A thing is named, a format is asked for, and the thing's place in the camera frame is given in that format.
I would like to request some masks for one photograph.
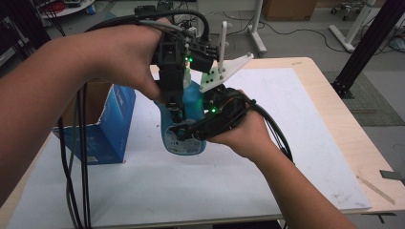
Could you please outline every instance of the person's right arm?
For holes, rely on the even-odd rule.
[[[248,112],[237,128],[210,140],[228,145],[256,164],[288,228],[355,228],[280,152],[256,112]]]

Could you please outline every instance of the gray mat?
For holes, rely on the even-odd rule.
[[[329,82],[333,82],[339,72],[323,74]],[[361,126],[405,126],[405,122],[365,74],[357,77],[351,93],[353,98],[343,99],[343,102]]]

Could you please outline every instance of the bottle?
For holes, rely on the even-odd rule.
[[[194,138],[185,141],[177,140],[176,135],[169,128],[182,124],[192,124],[204,118],[203,94],[200,86],[191,80],[190,69],[184,71],[182,103],[186,119],[181,123],[173,123],[170,111],[162,104],[155,103],[160,109],[161,139],[166,150],[175,155],[192,156],[200,154],[206,142]]]

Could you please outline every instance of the forearm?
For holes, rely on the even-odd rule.
[[[268,143],[255,160],[279,204],[288,228],[354,228],[354,226],[277,149]]]
[[[91,65],[76,50],[76,42],[80,38],[52,41],[0,80],[1,204],[30,166],[67,103],[90,78]]]

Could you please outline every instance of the white bottle cap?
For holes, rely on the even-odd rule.
[[[185,68],[184,71],[184,80],[182,81],[182,87],[188,88],[191,84],[191,73],[189,68]]]

